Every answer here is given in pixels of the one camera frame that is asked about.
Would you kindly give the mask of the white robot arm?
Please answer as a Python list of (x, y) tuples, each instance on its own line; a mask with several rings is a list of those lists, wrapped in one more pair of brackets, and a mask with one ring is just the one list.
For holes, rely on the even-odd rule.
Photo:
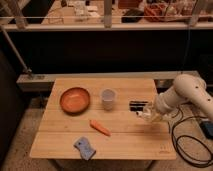
[(155, 97), (153, 107), (164, 115), (185, 102), (193, 103), (213, 122), (213, 97), (202, 78), (189, 74), (178, 75), (169, 89)]

